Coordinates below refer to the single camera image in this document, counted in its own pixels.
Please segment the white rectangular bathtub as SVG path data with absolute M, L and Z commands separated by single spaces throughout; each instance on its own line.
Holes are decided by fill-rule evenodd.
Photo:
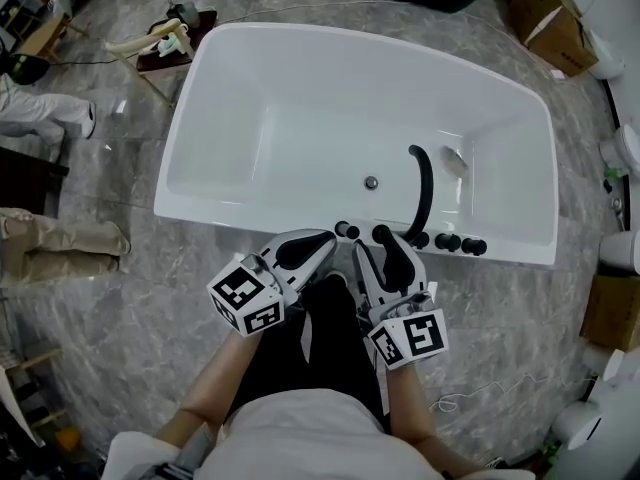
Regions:
M 378 225 L 402 233 L 414 220 L 411 145 L 432 163 L 430 237 L 482 239 L 475 259 L 555 262 L 556 148 L 540 96 L 441 51 L 341 28 L 209 32 L 175 108 L 154 211 L 275 234 L 346 221 L 369 242 Z M 465 178 L 444 167 L 442 146 L 467 163 Z

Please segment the person's left forearm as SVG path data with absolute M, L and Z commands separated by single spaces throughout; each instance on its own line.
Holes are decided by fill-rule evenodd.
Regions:
M 216 439 L 261 338 L 261 333 L 242 337 L 231 331 L 155 438 L 183 448 L 196 431 L 207 425 Z

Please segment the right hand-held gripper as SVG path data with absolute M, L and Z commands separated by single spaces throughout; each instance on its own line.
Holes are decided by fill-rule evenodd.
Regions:
M 389 290 L 399 292 L 387 302 L 376 262 L 369 248 L 356 239 L 352 260 L 362 304 L 357 310 L 361 335 L 388 370 L 445 352 L 449 341 L 443 310 L 433 296 L 437 283 L 427 283 L 423 262 L 396 233 L 389 249 Z

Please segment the person's right forearm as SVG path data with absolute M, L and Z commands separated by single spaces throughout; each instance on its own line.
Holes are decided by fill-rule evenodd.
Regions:
M 436 428 L 413 365 L 386 371 L 391 435 L 416 449 L 436 441 Z

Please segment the grey soap dispenser bottle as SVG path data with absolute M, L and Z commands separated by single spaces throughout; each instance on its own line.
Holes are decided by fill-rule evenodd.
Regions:
M 191 1 L 185 3 L 174 3 L 173 1 L 169 1 L 166 16 L 169 19 L 179 19 L 190 28 L 197 28 L 200 26 L 199 11 Z

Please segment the closed cardboard box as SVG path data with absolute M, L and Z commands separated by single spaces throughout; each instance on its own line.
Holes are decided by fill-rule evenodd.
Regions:
M 640 347 L 640 277 L 596 275 L 580 335 L 623 352 Z

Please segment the large open cardboard box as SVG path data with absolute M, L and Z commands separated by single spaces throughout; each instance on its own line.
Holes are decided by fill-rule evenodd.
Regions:
M 573 0 L 507 0 L 518 40 L 569 77 L 597 64 L 598 57 Z

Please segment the white tankless toilet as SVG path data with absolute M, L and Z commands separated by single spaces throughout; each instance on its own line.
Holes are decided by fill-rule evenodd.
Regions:
M 593 30 L 588 30 L 587 36 L 597 57 L 597 62 L 589 69 L 590 74 L 599 80 L 610 80 L 620 76 L 625 68 L 621 55 Z
M 582 363 L 603 382 L 607 382 L 617 375 L 624 357 L 625 353 L 621 350 L 588 344 L 582 354 Z
M 602 413 L 596 404 L 575 401 L 558 414 L 551 431 L 567 450 L 572 451 L 590 439 L 601 420 Z
M 640 275 L 640 230 L 604 236 L 599 246 L 599 261 Z

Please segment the person's white shirt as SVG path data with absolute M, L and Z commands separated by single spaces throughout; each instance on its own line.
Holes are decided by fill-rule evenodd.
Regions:
M 259 398 L 212 444 L 195 432 L 177 448 L 140 432 L 111 444 L 103 480 L 536 480 L 466 461 L 437 437 L 416 449 L 385 433 L 355 398 L 329 389 Z

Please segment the black curved faucet spout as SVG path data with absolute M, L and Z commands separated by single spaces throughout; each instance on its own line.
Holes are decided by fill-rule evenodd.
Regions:
M 402 238 L 412 243 L 423 231 L 431 213 L 434 193 L 433 168 L 429 155 L 418 145 L 411 145 L 408 152 L 413 156 L 420 171 L 420 196 L 414 220 Z

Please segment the wooden chair with dark seat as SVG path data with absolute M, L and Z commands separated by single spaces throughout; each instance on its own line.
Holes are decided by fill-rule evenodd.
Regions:
M 218 21 L 218 12 L 214 8 L 199 10 L 200 26 L 190 28 L 179 19 L 167 19 L 151 26 L 149 32 L 139 38 L 122 42 L 104 42 L 104 49 L 115 58 L 131 76 L 147 87 L 166 106 L 172 107 L 173 100 L 165 95 L 148 75 L 167 70 L 188 69 L 204 37 L 213 30 Z M 158 42 L 174 32 L 186 54 L 174 52 L 160 58 L 157 51 Z

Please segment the black backpack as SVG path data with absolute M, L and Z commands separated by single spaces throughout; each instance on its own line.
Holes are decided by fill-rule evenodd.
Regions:
M 51 63 L 38 56 L 21 53 L 9 54 L 5 62 L 5 73 L 18 85 L 31 85 L 43 78 Z

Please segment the white green bath toy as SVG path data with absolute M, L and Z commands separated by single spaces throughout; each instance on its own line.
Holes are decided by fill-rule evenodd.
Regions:
M 168 36 L 158 42 L 157 51 L 160 58 L 166 57 L 174 52 L 186 54 L 186 49 L 183 47 L 178 36 L 174 32 L 171 32 Z

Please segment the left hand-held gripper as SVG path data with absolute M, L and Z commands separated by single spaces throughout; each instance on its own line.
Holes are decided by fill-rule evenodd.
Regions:
M 242 337 L 282 326 L 298 311 L 300 290 L 333 256 L 333 232 L 300 229 L 276 235 L 259 253 L 231 260 L 206 285 L 218 315 Z

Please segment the person's black trousers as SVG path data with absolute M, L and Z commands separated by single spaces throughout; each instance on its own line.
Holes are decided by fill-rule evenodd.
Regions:
M 268 395 L 329 389 L 358 400 L 387 430 L 379 382 L 347 285 L 322 279 L 305 287 L 301 302 L 301 312 L 261 333 L 229 414 Z

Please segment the dark wooden table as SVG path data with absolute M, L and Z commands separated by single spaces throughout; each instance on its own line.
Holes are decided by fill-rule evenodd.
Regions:
M 69 168 L 0 147 L 0 207 L 45 215 L 47 197 L 59 193 Z

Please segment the grey overflow cover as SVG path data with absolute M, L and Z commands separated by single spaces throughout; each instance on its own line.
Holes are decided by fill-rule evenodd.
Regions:
M 451 147 L 442 146 L 440 157 L 444 167 L 452 176 L 463 179 L 467 176 L 469 167 L 461 155 Z

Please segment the wooden shelf rack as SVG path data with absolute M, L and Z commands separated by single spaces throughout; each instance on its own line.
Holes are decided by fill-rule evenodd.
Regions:
M 22 359 L 14 350 L 0 346 L 0 405 L 38 448 L 45 446 L 39 431 L 64 417 L 66 409 L 51 404 L 47 387 L 34 369 L 61 354 L 62 348 L 54 347 Z

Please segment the small wooden stool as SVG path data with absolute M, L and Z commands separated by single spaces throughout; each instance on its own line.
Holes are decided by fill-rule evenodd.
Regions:
M 68 30 L 72 30 L 84 38 L 90 37 L 88 31 L 74 24 L 70 17 L 65 14 L 57 14 L 35 30 L 22 43 L 18 52 L 61 64 L 62 59 L 55 53 L 55 45 Z

